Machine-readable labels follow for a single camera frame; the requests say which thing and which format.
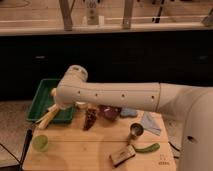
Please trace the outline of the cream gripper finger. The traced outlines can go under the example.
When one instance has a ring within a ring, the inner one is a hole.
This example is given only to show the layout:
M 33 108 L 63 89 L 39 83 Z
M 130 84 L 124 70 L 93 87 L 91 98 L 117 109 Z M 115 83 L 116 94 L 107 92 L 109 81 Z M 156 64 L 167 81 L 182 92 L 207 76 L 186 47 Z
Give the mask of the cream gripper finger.
M 38 123 L 38 128 L 39 128 L 39 129 L 45 129 L 45 128 L 48 126 L 48 124 L 53 120 L 54 117 L 51 117 L 51 118 L 49 118 L 49 119 L 45 119 L 45 120 L 39 122 L 39 123 Z
M 55 114 L 58 111 L 59 111 L 59 108 L 57 106 L 53 105 L 46 114 L 44 114 L 40 119 L 37 120 L 37 123 L 39 123 L 39 122 L 41 122 L 41 121 L 43 121 L 45 119 L 49 119 L 51 117 L 54 117 Z

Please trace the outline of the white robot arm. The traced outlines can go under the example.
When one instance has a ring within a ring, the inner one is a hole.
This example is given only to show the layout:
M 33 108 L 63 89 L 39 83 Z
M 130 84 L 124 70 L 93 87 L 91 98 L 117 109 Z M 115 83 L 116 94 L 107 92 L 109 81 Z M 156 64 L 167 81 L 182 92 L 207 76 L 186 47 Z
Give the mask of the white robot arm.
M 168 83 L 91 83 L 72 65 L 53 97 L 62 110 L 76 102 L 127 107 L 183 119 L 178 171 L 213 171 L 213 87 Z

